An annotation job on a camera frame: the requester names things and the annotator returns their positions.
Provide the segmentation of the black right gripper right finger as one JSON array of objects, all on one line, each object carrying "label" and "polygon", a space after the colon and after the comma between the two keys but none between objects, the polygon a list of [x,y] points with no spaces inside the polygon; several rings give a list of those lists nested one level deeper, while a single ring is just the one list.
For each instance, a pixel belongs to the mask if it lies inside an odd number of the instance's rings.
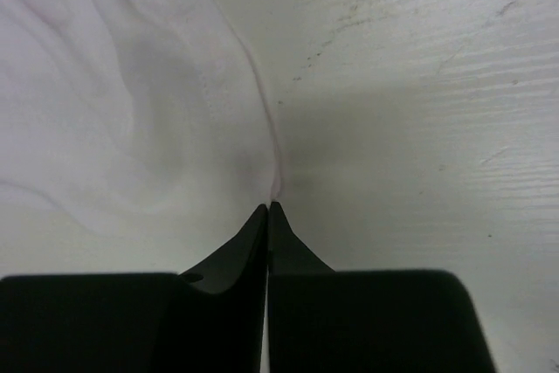
[{"label": "black right gripper right finger", "polygon": [[440,270],[337,272],[268,216],[273,372],[492,372],[472,299]]}]

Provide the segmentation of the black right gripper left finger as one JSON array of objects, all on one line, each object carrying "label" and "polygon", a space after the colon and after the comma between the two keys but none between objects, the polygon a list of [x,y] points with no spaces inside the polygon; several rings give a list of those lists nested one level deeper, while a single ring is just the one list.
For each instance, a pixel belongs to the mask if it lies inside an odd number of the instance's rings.
[{"label": "black right gripper left finger", "polygon": [[184,273],[1,281],[4,372],[257,372],[267,208]]}]

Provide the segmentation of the white tank top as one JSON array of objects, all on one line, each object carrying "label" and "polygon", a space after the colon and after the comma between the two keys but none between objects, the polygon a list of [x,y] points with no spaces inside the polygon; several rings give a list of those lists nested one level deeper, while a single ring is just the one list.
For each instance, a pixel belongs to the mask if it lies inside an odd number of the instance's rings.
[{"label": "white tank top", "polygon": [[1,200],[101,234],[232,221],[278,188],[250,56],[214,0],[1,0]]}]

